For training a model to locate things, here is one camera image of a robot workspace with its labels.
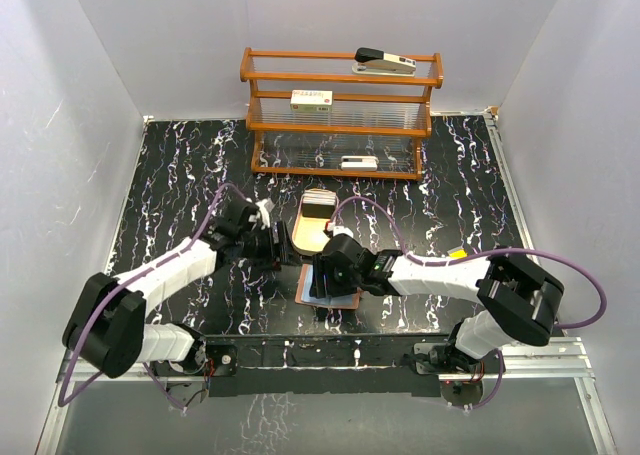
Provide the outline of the pink leather card holder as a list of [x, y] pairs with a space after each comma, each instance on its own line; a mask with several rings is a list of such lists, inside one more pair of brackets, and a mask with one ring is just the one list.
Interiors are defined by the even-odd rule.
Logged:
[[361, 291], [357, 291], [352, 295], [338, 297], [314, 297], [311, 294], [312, 275], [313, 267], [307, 264], [303, 265], [295, 295], [296, 303], [326, 309], [355, 310], [358, 308], [362, 295]]

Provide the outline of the beige wooden tray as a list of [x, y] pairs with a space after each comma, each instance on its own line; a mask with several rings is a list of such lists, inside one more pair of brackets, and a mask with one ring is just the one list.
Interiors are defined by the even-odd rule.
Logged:
[[292, 242], [296, 250], [304, 256], [312, 256], [322, 251], [329, 238], [324, 233], [325, 224], [329, 221], [338, 205], [303, 205], [300, 201], [296, 216]]

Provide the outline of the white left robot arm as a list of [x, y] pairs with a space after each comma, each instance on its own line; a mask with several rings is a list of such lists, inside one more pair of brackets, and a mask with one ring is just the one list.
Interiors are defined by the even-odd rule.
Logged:
[[169, 362], [186, 374], [206, 362], [201, 333], [181, 322], [151, 324], [164, 301], [200, 279], [245, 259], [278, 270], [300, 262], [286, 225], [273, 221], [270, 199], [236, 199], [199, 238], [117, 276], [99, 272], [85, 283], [62, 336], [63, 345], [102, 374], [118, 378], [136, 363]]

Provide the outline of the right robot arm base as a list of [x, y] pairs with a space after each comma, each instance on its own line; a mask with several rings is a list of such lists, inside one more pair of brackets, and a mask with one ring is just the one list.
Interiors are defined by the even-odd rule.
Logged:
[[472, 358], [449, 342], [419, 342], [401, 355], [399, 365], [419, 375], [461, 375], [460, 380], [445, 380], [442, 388], [462, 395], [464, 390], [484, 390], [487, 361], [487, 357]]

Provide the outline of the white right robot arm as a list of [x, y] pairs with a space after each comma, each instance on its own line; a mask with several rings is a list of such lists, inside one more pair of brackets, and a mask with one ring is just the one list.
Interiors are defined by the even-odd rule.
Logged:
[[415, 258], [398, 249], [374, 253], [347, 234], [329, 239], [312, 258], [309, 294], [318, 300], [353, 295], [439, 295], [478, 302], [478, 314], [456, 324], [431, 365], [471, 370], [513, 341], [548, 344], [563, 297], [562, 283], [520, 253], [475, 258]]

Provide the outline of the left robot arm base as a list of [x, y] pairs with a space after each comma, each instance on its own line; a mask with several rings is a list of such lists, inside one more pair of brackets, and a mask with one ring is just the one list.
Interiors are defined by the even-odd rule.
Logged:
[[[201, 338], [194, 342], [181, 361], [145, 361], [142, 367], [145, 374], [161, 390], [169, 406], [178, 410], [181, 416], [186, 416], [191, 408], [212, 395], [217, 379], [225, 381], [237, 374], [238, 355], [238, 349], [234, 345], [208, 344]], [[181, 385], [176, 381], [162, 381], [157, 370], [157, 366], [162, 364], [169, 366], [169, 377], [182, 375], [187, 378], [200, 378], [201, 386], [187, 398], [179, 398], [172, 391], [180, 387], [189, 388], [193, 382]]]

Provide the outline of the stack of credit cards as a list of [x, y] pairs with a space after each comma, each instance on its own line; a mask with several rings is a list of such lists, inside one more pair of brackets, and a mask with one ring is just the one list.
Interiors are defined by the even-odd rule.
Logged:
[[333, 206], [337, 204], [337, 195], [335, 192], [326, 189], [309, 189], [305, 190], [301, 202], [303, 205], [322, 205]]

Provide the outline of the small white stapler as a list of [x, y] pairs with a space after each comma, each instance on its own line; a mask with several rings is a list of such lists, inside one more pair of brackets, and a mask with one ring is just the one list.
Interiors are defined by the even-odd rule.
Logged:
[[343, 171], [376, 171], [379, 160], [376, 156], [344, 156], [340, 169]]

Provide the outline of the yellow and grey sharpener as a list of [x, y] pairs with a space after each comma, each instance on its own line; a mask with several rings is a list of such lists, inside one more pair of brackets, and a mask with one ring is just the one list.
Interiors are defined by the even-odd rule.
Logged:
[[453, 259], [462, 259], [468, 256], [467, 252], [462, 247], [457, 247], [448, 251], [448, 256]]

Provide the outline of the orange wooden shelf rack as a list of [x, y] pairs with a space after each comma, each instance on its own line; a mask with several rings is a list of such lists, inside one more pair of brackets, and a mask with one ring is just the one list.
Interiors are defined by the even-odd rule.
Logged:
[[[431, 95], [444, 82], [440, 53], [401, 55], [416, 61], [416, 72], [400, 77], [353, 74], [355, 52], [245, 49], [239, 76], [249, 86], [254, 173], [421, 178]], [[296, 89], [332, 91], [332, 110], [293, 112]], [[376, 156], [378, 169], [343, 171], [344, 156]]]

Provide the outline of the white staples box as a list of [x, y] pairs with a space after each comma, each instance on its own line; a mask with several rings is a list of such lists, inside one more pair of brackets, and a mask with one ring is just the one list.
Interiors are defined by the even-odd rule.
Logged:
[[328, 113], [332, 107], [332, 91], [296, 89], [291, 92], [290, 108], [293, 112]]

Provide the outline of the black and white stapler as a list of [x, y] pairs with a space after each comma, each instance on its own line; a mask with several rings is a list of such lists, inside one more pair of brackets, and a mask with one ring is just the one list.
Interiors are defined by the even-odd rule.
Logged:
[[414, 59], [367, 47], [356, 50], [352, 65], [355, 75], [414, 77], [415, 72]]

